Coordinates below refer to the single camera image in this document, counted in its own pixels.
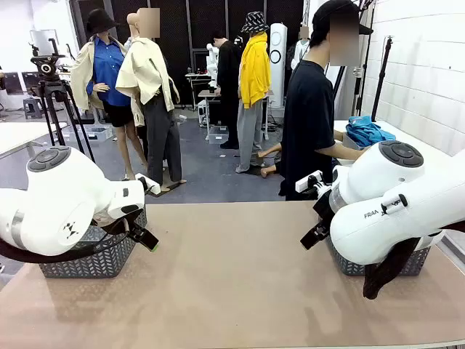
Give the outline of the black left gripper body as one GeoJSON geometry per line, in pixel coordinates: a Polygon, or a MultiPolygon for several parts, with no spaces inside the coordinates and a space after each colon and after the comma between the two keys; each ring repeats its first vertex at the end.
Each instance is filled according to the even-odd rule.
{"type": "Polygon", "coordinates": [[[146,214],[145,213],[131,213],[124,218],[127,221],[129,232],[127,236],[133,241],[140,241],[144,235],[146,227],[146,214]]]}

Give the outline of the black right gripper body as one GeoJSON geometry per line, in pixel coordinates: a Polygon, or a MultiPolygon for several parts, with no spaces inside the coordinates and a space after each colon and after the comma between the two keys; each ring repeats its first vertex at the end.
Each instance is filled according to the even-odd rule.
{"type": "Polygon", "coordinates": [[[320,223],[329,228],[334,217],[334,212],[329,204],[329,198],[319,198],[313,206],[314,211],[320,217],[320,223]]]}

